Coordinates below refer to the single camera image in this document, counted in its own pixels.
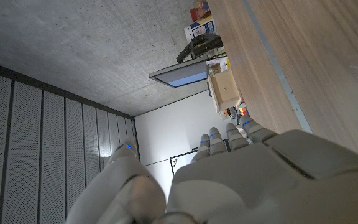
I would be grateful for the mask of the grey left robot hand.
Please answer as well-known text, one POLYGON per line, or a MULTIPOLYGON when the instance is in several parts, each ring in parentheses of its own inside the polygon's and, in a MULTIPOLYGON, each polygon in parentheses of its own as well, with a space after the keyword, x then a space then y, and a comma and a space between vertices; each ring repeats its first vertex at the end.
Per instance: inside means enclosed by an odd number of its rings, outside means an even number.
POLYGON ((248 116, 200 139, 165 194, 122 142, 67 223, 358 223, 358 154, 301 130, 278 134, 248 116))

